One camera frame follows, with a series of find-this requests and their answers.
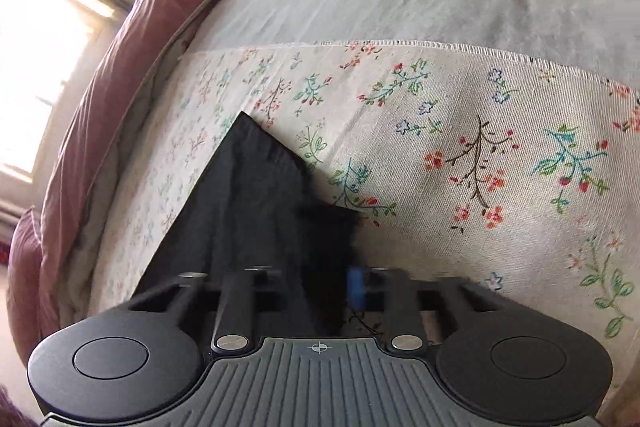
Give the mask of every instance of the window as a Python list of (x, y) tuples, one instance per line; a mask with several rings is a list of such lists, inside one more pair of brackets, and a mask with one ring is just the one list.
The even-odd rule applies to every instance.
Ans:
[(30, 181), (58, 97), (94, 30), (70, 0), (0, 0), (0, 169)]

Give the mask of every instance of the pink pillow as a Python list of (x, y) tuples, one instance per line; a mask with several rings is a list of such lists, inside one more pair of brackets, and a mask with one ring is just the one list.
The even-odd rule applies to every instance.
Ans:
[(118, 128), (162, 50), (205, 1), (136, 0), (76, 110), (42, 209), (43, 256), (34, 295), (39, 295), (43, 337), (60, 329), (55, 291), (60, 268), (82, 227), (85, 204)]
[(15, 227), (9, 256), (6, 309), (15, 348), (24, 365), (40, 342), (38, 326), (38, 286), (42, 243), (40, 216), (27, 210)]
[(22, 413), (9, 399), (6, 388), (0, 385), (0, 425), (2, 427), (38, 427), (27, 415)]

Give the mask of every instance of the floral fabric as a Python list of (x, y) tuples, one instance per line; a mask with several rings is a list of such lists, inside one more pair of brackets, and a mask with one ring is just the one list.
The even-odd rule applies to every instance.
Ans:
[(326, 201), (361, 213), (357, 247), (371, 266), (484, 282), (598, 339), (614, 362), (611, 393), (629, 375), (640, 98), (576, 68), (471, 46), (186, 55), (118, 186), (90, 313), (132, 294), (241, 110), (305, 159)]

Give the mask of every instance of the round black pad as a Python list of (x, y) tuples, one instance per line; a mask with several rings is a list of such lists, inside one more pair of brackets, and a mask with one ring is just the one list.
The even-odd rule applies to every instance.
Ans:
[[(127, 344), (127, 362), (118, 360), (119, 350), (113, 349), (117, 347), (113, 342), (120, 341), (113, 337)], [(129, 339), (142, 344), (148, 359), (136, 371), (113, 378), (128, 373), (142, 359), (141, 349), (132, 349)], [(85, 349), (102, 360), (87, 362)], [(74, 362), (79, 362), (78, 369)], [(196, 382), (201, 363), (193, 340), (162, 315), (111, 311), (44, 339), (29, 359), (27, 374), (33, 392), (52, 411), (88, 423), (116, 423), (174, 402)], [(111, 378), (100, 379), (100, 375)]]
[(536, 337), (513, 337), (494, 346), (491, 359), (508, 375), (518, 378), (547, 378), (566, 363), (556, 344)]
[(74, 365), (86, 377), (113, 380), (132, 375), (147, 359), (148, 351), (138, 341), (108, 337), (84, 344), (74, 355)]
[(595, 413), (612, 376), (607, 351), (586, 333), (542, 314), (507, 311), (478, 314), (453, 333), (436, 366), (460, 402), (509, 425), (557, 425)]

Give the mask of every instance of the black fabric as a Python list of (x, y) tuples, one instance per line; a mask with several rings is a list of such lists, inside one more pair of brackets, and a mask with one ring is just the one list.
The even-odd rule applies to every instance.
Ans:
[(183, 272), (283, 270), (302, 289), (316, 333), (342, 325), (357, 213), (315, 197), (306, 164), (241, 113), (147, 267), (136, 294)]

